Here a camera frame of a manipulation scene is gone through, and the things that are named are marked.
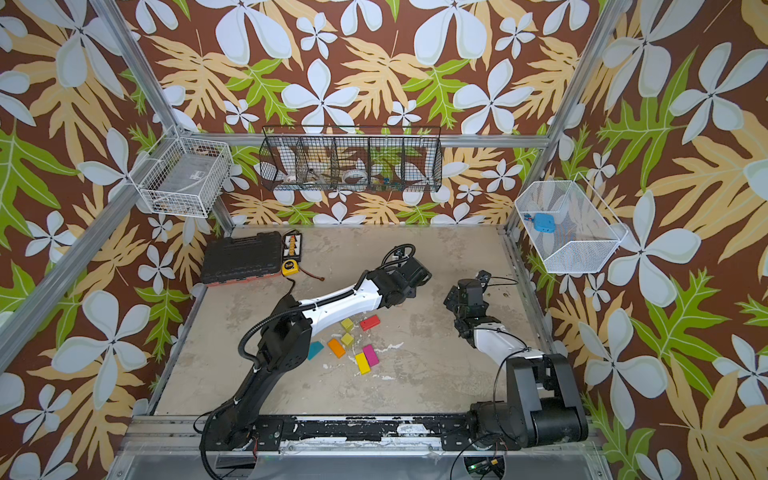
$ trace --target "floral wallpaper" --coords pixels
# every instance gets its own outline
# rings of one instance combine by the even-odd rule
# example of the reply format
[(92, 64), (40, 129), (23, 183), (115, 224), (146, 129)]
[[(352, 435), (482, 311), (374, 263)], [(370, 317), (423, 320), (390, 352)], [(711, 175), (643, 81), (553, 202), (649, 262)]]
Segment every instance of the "floral wallpaper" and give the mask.
[[(2, 328), (132, 188), (160, 128), (86, 0), (0, 0), (0, 48)], [(146, 211), (125, 217), (0, 374), (0, 478), (103, 478), (146, 411), (214, 234)]]
[[(190, 131), (545, 134), (601, 10), (596, 0), (119, 2)], [(438, 192), (270, 192), (235, 147), (236, 223), (504, 223), (535, 157), (448, 149)], [(383, 166), (398, 161), (381, 155)], [(283, 165), (281, 177), (293, 175)]]
[(630, 233), (594, 275), (520, 239), (615, 478), (768, 478), (767, 15), (635, 2), (545, 172)]

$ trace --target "wooden block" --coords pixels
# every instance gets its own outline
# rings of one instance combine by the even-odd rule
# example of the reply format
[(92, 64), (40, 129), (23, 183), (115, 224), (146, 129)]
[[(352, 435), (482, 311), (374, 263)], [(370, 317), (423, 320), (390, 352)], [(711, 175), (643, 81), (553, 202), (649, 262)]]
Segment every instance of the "wooden block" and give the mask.
[(373, 351), (373, 345), (366, 345), (362, 348), (362, 352), (366, 354), (366, 360), (368, 365), (374, 366), (379, 364), (379, 357), (376, 356), (376, 352)]
[(357, 360), (357, 368), (360, 369), (360, 373), (365, 375), (371, 371), (371, 367), (368, 365), (368, 360), (366, 360), (365, 353), (358, 353), (355, 355), (355, 360)]
[(330, 342), (328, 342), (328, 348), (331, 349), (331, 351), (336, 355), (336, 358), (341, 358), (346, 353), (346, 350), (344, 350), (344, 347), (341, 346), (341, 343), (339, 343), (339, 340), (332, 339)]
[(323, 348), (325, 348), (325, 347), (320, 342), (312, 342), (312, 343), (310, 343), (310, 353), (306, 356), (306, 359), (307, 360), (313, 359), (315, 357), (315, 355), (320, 353), (320, 350), (322, 350)]
[(341, 321), (341, 326), (344, 327), (344, 330), (346, 330), (348, 333), (352, 331), (353, 328), (355, 328), (355, 324), (352, 323), (352, 320), (350, 319), (344, 319)]
[(379, 320), (379, 316), (374, 315), (371, 318), (360, 322), (360, 327), (364, 332), (367, 332), (368, 330), (372, 329), (374, 326), (379, 325), (380, 323), (381, 323), (381, 320)]
[(348, 333), (345, 333), (343, 337), (341, 337), (341, 343), (343, 343), (346, 348), (349, 348), (350, 345), (352, 345), (355, 342), (355, 337), (349, 335)]

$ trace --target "yellow rectangular block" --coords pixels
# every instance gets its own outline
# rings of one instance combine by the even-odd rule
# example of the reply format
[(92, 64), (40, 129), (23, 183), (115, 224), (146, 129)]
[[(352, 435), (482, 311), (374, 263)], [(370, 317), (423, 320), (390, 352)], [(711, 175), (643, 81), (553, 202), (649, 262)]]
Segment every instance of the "yellow rectangular block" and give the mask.
[(349, 348), (350, 345), (352, 345), (355, 342), (355, 337), (349, 335), (348, 333), (345, 333), (343, 337), (341, 337), (341, 343), (346, 345), (346, 348)]
[(357, 368), (360, 369), (360, 373), (365, 375), (371, 371), (371, 367), (368, 365), (368, 359), (366, 359), (365, 353), (358, 353), (355, 355), (355, 360), (357, 360)]
[(344, 319), (341, 321), (341, 326), (344, 327), (344, 330), (347, 332), (351, 332), (353, 328), (355, 328), (355, 324), (350, 319)]
[(344, 350), (344, 347), (341, 346), (341, 343), (339, 343), (339, 340), (337, 339), (332, 339), (330, 342), (328, 342), (328, 347), (338, 359), (343, 357), (346, 353), (346, 350)]

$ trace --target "white mesh basket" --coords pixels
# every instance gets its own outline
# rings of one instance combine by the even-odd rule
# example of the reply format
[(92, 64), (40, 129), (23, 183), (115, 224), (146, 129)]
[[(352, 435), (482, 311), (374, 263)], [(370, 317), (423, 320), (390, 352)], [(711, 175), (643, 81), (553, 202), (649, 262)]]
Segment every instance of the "white mesh basket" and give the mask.
[(135, 184), (156, 214), (207, 218), (230, 176), (232, 151), (224, 142), (176, 137), (159, 155), (147, 176)]
[(597, 273), (628, 233), (618, 219), (617, 223), (609, 225), (581, 187), (571, 180), (534, 182), (515, 200), (515, 207), (522, 219), (526, 214), (553, 216), (553, 233), (537, 231), (532, 221), (523, 220), (548, 273)]

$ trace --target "wire basket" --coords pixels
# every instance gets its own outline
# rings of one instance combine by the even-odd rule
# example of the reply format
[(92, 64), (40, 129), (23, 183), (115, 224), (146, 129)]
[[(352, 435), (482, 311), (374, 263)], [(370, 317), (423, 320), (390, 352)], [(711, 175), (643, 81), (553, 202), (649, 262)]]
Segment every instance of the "wire basket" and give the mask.
[(232, 152), (224, 142), (171, 138), (148, 159), (155, 164), (134, 185), (155, 214), (207, 218), (230, 175)]
[[(515, 207), (548, 273), (597, 273), (628, 234), (628, 229), (598, 192), (588, 182), (587, 186), (614, 216), (615, 224), (608, 224), (596, 207), (597, 202), (590, 200), (572, 180), (533, 182), (515, 200)], [(534, 220), (538, 214), (552, 216), (554, 231), (536, 229)]]
[(314, 135), (265, 127), (260, 148), (264, 187), (351, 191), (440, 188), (443, 153), (439, 128), (430, 128), (430, 134), (411, 134), (425, 131), (418, 127), (398, 128), (390, 134), (367, 133), (374, 127), (354, 128), (356, 133), (349, 134), (342, 127), (323, 126), (326, 133)]

